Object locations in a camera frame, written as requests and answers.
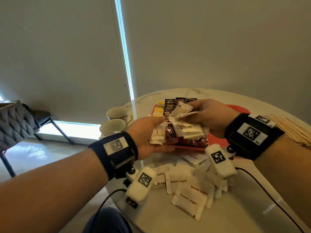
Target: hand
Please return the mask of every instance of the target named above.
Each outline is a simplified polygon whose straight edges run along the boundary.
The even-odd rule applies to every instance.
[[[218,138],[224,138],[226,128],[240,114],[213,99],[196,100],[190,102],[189,105],[193,106],[194,110],[200,109],[200,112],[180,120],[208,127],[210,133]]]
[[[127,129],[126,132],[130,134],[137,146],[138,160],[147,158],[151,153],[172,152],[175,150],[173,146],[167,144],[154,145],[149,143],[154,127],[164,121],[164,117],[144,117],[134,121],[129,129]]]

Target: white table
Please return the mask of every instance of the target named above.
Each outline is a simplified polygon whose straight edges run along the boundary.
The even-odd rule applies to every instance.
[[[247,108],[252,113],[275,114],[288,117],[298,125],[311,129],[309,125],[272,105],[246,96],[212,89],[170,89],[158,91],[128,102],[125,106],[134,119],[148,116],[159,100],[175,97],[213,98],[225,104]],[[144,160],[145,166],[157,167],[165,163],[176,163],[178,155],[153,154]],[[295,219],[305,232],[311,232],[282,200],[270,183],[262,176],[250,160],[235,158],[235,165],[249,171],[272,197]],[[123,180],[111,180],[106,188],[109,193],[124,188]],[[235,186],[223,193],[220,200],[214,200],[212,208],[204,208],[200,221],[174,206],[173,195],[166,193],[165,184],[153,186],[148,199],[137,209],[124,201],[124,193],[116,193],[112,200],[138,229],[146,233],[166,232],[300,232],[290,219],[269,199],[258,184],[247,174],[238,171]]]

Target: chair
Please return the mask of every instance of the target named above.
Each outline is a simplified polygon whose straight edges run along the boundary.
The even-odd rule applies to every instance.
[[[0,108],[0,158],[10,176],[15,177],[16,174],[6,159],[5,152],[33,135],[35,133],[33,128],[36,124],[32,114],[20,101],[4,105]]]
[[[28,105],[23,104],[23,106],[33,115],[35,119],[35,123],[38,128],[41,128],[42,126],[52,123],[54,127],[67,139],[67,141],[74,145],[75,143],[60,129],[60,127],[53,121],[51,117],[51,113],[44,110],[33,110],[30,109]],[[41,141],[41,137],[38,136],[37,131],[35,131],[34,136]]]

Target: blue pants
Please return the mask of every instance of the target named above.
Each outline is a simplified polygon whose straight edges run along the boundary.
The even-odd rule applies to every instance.
[[[82,233],[90,232],[94,216],[89,219]],[[100,210],[92,233],[132,233],[132,230],[118,210],[107,207]]]

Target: wristband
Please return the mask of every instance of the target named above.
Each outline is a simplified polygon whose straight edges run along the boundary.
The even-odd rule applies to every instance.
[[[227,127],[225,138],[239,156],[255,160],[283,134],[273,121],[241,113]]]
[[[89,145],[106,170],[109,180],[125,177],[125,172],[138,159],[134,140],[127,132],[112,133]]]

